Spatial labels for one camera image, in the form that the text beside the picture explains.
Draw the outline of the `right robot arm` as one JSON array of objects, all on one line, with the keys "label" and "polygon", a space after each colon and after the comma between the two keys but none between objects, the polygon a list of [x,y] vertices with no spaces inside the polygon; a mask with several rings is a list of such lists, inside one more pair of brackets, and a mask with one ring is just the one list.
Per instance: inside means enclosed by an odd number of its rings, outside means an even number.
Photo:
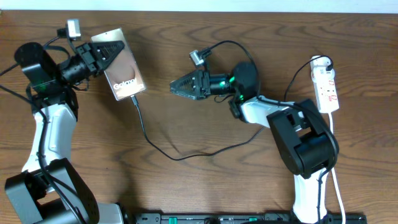
[{"label": "right robot arm", "polygon": [[192,100],[232,95],[231,113],[245,123],[269,128],[279,154],[294,175],[293,214],[301,223],[323,223],[324,181],[337,162],[339,146],[312,100],[284,102],[259,93],[256,66],[240,62],[231,73],[196,69],[170,83],[171,93]]}]

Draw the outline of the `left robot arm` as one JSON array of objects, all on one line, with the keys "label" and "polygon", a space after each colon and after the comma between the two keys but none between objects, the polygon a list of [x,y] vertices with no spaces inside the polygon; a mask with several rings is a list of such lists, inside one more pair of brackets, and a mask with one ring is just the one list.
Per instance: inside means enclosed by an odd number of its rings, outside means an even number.
[{"label": "left robot arm", "polygon": [[23,100],[32,107],[36,130],[21,173],[6,180],[6,195],[22,223],[131,223],[120,203],[97,202],[70,162],[77,85],[108,68],[124,43],[86,43],[60,64],[50,49],[29,42],[14,55],[30,81]]}]

